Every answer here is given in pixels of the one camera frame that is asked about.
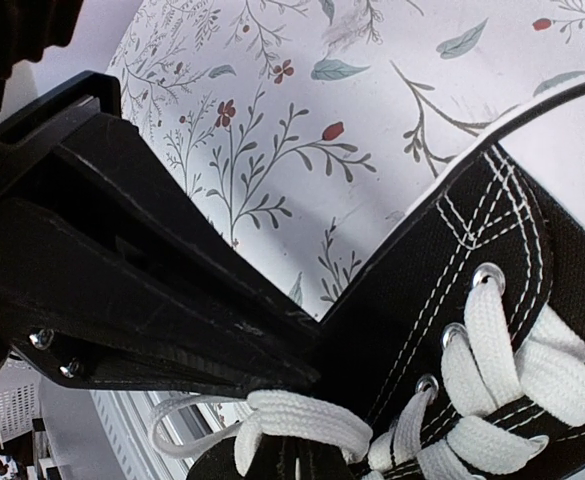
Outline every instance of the white wall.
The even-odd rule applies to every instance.
[[[84,70],[104,72],[142,0],[85,0],[72,42],[39,63],[21,62],[7,83],[0,122]]]

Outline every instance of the silver eyelet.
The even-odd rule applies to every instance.
[[[81,362],[79,362],[79,359],[74,358],[67,365],[63,365],[63,366],[59,367],[59,371],[61,372],[61,375],[63,375],[65,378],[74,378],[76,375],[78,375],[81,372],[82,368],[83,368],[83,365],[81,365]]]
[[[434,375],[431,373],[426,373],[419,381],[416,382],[416,393],[425,392],[426,390],[432,390],[432,395],[430,395],[430,401],[428,405],[432,405],[436,397],[439,395],[439,381],[436,379]]]
[[[532,455],[530,455],[530,459],[539,455],[550,443],[550,437],[547,435],[537,435],[536,437],[532,437],[529,440],[537,445],[537,450]]]
[[[472,277],[472,288],[475,288],[481,283],[484,283],[488,278],[492,278],[499,287],[501,295],[505,292],[505,274],[498,265],[494,263],[486,262],[482,263],[474,271]]]
[[[447,346],[452,341],[452,337],[455,335],[463,335],[465,338],[467,338],[468,332],[465,329],[465,325],[453,322],[445,326],[443,329],[443,334],[441,335],[441,346],[443,347],[443,350],[447,348]]]
[[[37,350],[47,350],[54,341],[54,330],[42,328],[36,333],[31,333],[28,338]]]

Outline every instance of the printed flower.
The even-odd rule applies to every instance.
[[[272,70],[277,77],[274,79],[274,83],[279,85],[283,81],[283,77],[287,75],[288,77],[294,74],[294,68],[290,66],[292,60],[286,60],[283,62],[283,65],[277,65]]]
[[[219,128],[221,125],[227,127],[230,125],[230,120],[236,115],[236,108],[234,108],[234,100],[230,100],[228,103],[221,102],[217,109],[219,118],[216,119],[216,127]]]
[[[336,139],[339,135],[341,135],[343,131],[344,131],[343,122],[333,123],[325,130],[323,130],[323,141],[331,142],[332,140]]]
[[[552,20],[550,20],[549,18],[539,18],[536,22],[532,24],[532,26],[534,27],[534,30],[536,30],[537,32],[541,30],[547,30],[552,26]]]

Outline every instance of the floral tablecloth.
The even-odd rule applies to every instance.
[[[320,319],[456,154],[585,74],[585,0],[145,0],[109,72],[214,227]]]

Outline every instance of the shoelace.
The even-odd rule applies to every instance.
[[[163,454],[187,458],[237,435],[235,462],[242,476],[263,434],[337,446],[348,463],[360,462],[367,453],[372,472],[365,480],[380,480],[383,472],[413,459],[427,480],[481,478],[473,476],[461,459],[483,472],[516,472],[545,448],[548,437],[523,438],[483,417],[527,395],[561,422],[571,427],[584,425],[585,343],[545,306],[514,355],[501,302],[504,281],[498,281],[498,275],[482,280],[469,293],[465,326],[449,325],[443,339],[443,382],[462,418],[444,439],[426,448],[421,445],[421,427],[438,388],[433,383],[431,388],[418,389],[398,422],[369,450],[372,430],[356,415],[328,402],[282,391],[251,393],[247,402],[255,412],[247,420],[182,446],[165,441],[158,433],[165,416],[199,403],[237,400],[209,396],[167,400],[155,407],[150,442]]]

